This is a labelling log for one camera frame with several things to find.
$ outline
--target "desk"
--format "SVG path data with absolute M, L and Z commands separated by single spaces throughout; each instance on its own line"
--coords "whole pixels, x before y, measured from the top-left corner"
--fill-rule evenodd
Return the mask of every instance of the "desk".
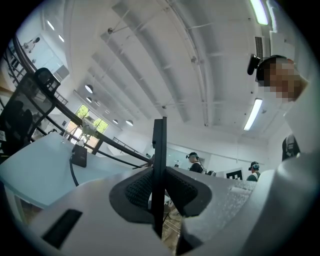
M 3 162 L 0 181 L 20 198 L 46 208 L 76 187 L 69 163 L 73 147 L 74 144 L 52 132 Z M 73 171 L 82 184 L 133 170 L 116 160 L 88 153 L 86 168 L 73 165 Z

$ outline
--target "chair backrest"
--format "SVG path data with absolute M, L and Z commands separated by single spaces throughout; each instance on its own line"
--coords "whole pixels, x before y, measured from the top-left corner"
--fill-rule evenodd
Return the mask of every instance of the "chair backrest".
M 45 76 L 48 74 L 52 76 L 45 68 Z M 52 98 L 46 85 L 27 73 L 0 115 L 0 130 L 5 132 L 7 141 L 17 147 L 30 142 L 36 127 L 55 108 Z
M 54 97 L 56 90 L 60 86 L 60 82 L 47 68 L 39 68 L 34 73 L 33 78 L 46 94 L 48 94 L 50 97 Z

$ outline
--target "ceiling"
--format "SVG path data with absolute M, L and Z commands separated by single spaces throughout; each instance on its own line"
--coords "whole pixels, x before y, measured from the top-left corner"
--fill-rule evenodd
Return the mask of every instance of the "ceiling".
M 63 21 L 77 94 L 120 127 L 130 119 L 131 129 L 141 132 L 167 117 L 171 126 L 267 140 L 284 123 L 290 105 L 247 75 L 255 37 L 271 29 L 256 22 L 249 0 L 55 3 L 56 14 L 50 15 Z M 86 84 L 93 86 L 93 95 Z M 251 130 L 244 131 L 255 98 L 263 99 L 262 107 Z

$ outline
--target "green shirt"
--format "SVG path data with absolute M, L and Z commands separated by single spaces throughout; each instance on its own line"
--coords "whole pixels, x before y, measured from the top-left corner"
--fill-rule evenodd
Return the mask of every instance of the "green shirt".
M 258 175 L 258 179 L 259 179 L 260 172 L 257 171 L 256 174 Z M 249 182 L 257 182 L 258 181 L 257 178 L 253 174 L 249 175 L 249 177 L 246 180 Z

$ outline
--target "chair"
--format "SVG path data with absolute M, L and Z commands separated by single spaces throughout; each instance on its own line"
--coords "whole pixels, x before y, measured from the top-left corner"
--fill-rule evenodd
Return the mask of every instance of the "chair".
M 38 71 L 22 78 L 0 115 L 0 130 L 6 140 L 1 142 L 1 149 L 6 156 L 28 145 L 36 127 L 56 106 L 52 99 L 60 84 L 51 86 L 56 85 L 56 79 L 48 69 Z

